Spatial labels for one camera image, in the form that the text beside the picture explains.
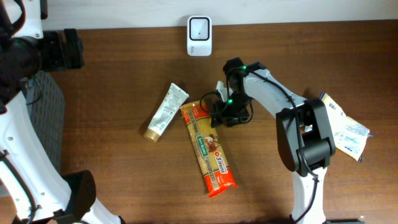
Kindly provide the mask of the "white tube with gold cap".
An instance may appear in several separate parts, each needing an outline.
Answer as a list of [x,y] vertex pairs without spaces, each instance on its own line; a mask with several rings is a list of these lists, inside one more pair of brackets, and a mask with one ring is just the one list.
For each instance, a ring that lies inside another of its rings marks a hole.
[[144,137],[152,142],[157,142],[188,97],[188,93],[171,83],[166,96],[152,117]]

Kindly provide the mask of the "orange spaghetti packet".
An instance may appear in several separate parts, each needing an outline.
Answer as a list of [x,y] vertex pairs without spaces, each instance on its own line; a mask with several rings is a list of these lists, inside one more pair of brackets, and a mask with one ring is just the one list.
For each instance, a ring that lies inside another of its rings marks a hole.
[[180,106],[209,196],[214,197],[237,184],[206,109],[203,101]]

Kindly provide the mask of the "yellow white snack bag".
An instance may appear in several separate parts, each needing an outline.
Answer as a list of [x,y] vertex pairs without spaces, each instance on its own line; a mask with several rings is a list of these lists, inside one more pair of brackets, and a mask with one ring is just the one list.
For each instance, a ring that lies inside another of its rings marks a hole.
[[373,137],[370,130],[346,115],[343,109],[326,92],[320,95],[326,106],[333,139],[336,147],[354,160],[363,160],[363,151],[368,138]]

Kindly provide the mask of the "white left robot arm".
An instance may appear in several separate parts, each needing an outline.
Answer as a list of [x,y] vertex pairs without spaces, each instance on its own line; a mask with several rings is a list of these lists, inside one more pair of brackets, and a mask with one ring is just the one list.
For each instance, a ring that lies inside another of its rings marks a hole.
[[14,222],[122,224],[97,199],[90,171],[57,172],[32,125],[28,107],[44,94],[29,96],[29,82],[84,65],[76,29],[45,31],[47,16],[46,1],[1,2],[1,182],[17,210]]

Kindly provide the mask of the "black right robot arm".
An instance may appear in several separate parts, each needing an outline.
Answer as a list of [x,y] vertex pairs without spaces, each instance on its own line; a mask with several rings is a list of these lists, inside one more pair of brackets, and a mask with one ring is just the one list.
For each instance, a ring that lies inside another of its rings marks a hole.
[[324,102],[296,95],[260,62],[246,65],[233,58],[223,72],[226,81],[216,87],[211,125],[246,124],[252,120],[252,101],[259,102],[275,119],[279,156],[292,173],[290,221],[326,223],[323,183],[336,146]]

